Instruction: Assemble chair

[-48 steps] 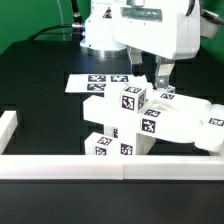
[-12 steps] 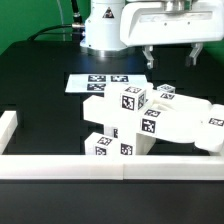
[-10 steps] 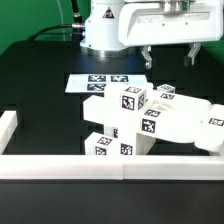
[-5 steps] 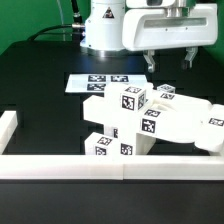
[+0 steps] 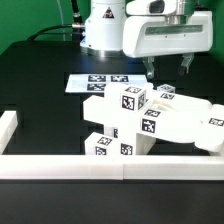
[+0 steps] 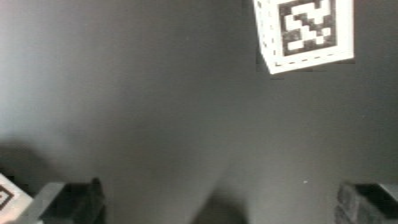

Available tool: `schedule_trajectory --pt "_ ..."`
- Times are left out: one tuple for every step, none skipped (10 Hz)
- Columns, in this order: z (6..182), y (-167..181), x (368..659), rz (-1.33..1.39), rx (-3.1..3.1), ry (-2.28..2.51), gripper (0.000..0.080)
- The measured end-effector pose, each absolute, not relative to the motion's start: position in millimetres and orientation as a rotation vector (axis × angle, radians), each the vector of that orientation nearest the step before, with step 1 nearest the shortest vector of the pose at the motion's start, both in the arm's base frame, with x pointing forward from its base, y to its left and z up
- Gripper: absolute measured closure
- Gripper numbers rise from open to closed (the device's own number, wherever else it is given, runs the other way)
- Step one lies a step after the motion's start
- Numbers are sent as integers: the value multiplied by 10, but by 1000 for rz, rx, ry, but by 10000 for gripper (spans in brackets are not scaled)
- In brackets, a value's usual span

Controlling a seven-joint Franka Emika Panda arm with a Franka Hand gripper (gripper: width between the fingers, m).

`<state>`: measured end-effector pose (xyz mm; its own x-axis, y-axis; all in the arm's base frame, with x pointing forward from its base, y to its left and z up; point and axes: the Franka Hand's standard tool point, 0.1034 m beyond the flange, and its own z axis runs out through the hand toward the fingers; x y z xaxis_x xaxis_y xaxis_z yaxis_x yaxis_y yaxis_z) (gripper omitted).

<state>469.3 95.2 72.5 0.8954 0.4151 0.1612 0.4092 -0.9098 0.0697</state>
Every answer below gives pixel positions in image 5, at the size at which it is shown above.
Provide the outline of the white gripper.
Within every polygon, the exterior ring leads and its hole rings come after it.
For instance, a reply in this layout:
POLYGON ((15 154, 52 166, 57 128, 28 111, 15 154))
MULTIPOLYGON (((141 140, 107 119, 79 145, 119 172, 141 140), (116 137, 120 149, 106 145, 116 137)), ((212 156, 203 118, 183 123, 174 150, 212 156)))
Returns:
POLYGON ((164 16, 130 16, 124 25, 123 51, 129 57, 144 57, 148 79, 154 77, 153 56, 183 54, 179 70, 183 76, 189 72, 193 53, 209 51, 212 44, 211 11, 196 11, 186 24, 168 24, 164 16))

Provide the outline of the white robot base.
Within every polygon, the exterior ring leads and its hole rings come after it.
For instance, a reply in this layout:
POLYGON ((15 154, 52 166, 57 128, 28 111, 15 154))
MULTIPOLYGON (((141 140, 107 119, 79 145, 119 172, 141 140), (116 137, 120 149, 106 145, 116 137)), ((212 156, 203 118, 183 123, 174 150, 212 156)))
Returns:
POLYGON ((91 12, 85 21, 83 53, 98 57, 123 56, 125 0, 91 0, 91 12))

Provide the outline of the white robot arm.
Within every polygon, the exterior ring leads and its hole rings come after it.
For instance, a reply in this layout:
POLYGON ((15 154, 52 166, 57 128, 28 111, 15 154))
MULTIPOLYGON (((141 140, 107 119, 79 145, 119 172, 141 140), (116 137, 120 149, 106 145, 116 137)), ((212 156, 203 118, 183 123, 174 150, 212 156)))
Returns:
POLYGON ((196 0, 133 0, 123 29, 123 51, 141 58, 147 77, 154 77, 156 56, 182 54, 181 73, 187 73, 194 53, 209 51, 213 44, 212 12, 196 0))

